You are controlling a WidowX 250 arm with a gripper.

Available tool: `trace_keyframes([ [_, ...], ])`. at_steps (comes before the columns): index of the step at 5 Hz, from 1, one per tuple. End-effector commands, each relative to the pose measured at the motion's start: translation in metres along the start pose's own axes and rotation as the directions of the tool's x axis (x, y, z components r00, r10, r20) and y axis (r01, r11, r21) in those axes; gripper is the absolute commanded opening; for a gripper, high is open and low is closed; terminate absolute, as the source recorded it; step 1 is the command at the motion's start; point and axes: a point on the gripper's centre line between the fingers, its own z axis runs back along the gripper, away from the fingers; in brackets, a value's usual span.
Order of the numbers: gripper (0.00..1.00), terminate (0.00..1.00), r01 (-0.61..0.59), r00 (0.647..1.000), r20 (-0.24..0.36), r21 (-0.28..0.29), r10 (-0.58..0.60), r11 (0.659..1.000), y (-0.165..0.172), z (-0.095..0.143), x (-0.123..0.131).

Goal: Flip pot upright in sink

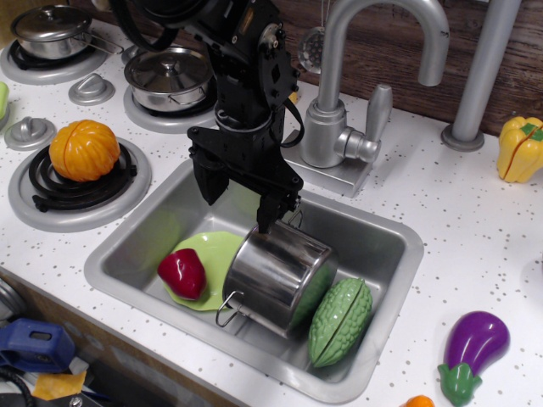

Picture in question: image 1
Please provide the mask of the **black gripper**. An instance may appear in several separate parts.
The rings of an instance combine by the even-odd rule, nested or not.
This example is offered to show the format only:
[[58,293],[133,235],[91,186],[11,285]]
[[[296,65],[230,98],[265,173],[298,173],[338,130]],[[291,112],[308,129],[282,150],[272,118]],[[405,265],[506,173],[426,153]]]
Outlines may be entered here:
[[259,233],[297,206],[301,177],[284,160],[279,144],[269,131],[230,132],[194,126],[188,130],[192,141],[189,156],[200,193],[213,205],[235,181],[261,195],[257,209]]

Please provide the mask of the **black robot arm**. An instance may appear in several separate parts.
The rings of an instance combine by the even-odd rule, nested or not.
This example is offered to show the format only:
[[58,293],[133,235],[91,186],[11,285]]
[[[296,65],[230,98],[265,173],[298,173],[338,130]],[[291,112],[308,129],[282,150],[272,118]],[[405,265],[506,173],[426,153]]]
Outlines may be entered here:
[[283,23],[271,1],[112,1],[120,28],[138,47],[166,50],[185,30],[204,42],[216,78],[216,129],[192,127],[193,171],[208,204],[235,181],[260,195],[256,221],[266,233],[299,204],[304,182],[282,150],[284,117],[301,118],[290,95],[299,71],[291,65]]

